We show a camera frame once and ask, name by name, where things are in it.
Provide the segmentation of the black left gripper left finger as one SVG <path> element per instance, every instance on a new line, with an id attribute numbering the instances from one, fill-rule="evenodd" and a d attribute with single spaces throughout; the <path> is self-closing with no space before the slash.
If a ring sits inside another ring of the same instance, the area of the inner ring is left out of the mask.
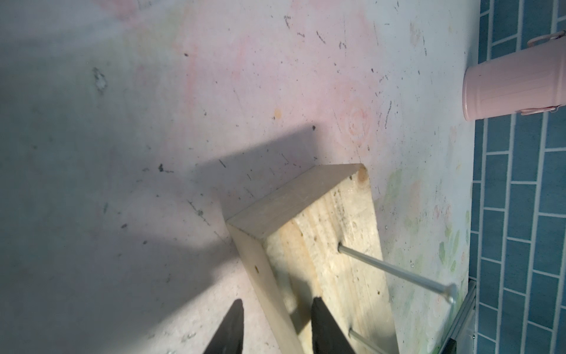
<path id="1" fill-rule="evenodd" d="M 245 330 L 244 315 L 243 301 L 236 299 L 203 353 L 242 354 Z"/>

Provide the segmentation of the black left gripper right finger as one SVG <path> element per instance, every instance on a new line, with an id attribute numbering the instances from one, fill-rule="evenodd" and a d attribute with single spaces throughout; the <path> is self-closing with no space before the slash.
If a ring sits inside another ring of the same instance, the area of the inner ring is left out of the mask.
<path id="1" fill-rule="evenodd" d="M 314 354 L 355 354 L 321 297 L 312 301 L 311 327 Z"/>

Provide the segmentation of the wooden block with nails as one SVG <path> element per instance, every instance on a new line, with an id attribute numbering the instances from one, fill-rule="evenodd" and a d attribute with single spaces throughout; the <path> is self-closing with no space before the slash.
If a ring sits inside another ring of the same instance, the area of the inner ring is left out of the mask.
<path id="1" fill-rule="evenodd" d="M 226 225 L 283 353 L 312 352 L 315 297 L 344 334 L 399 352 L 385 272 L 338 251 L 383 256 L 363 165 L 311 168 Z"/>

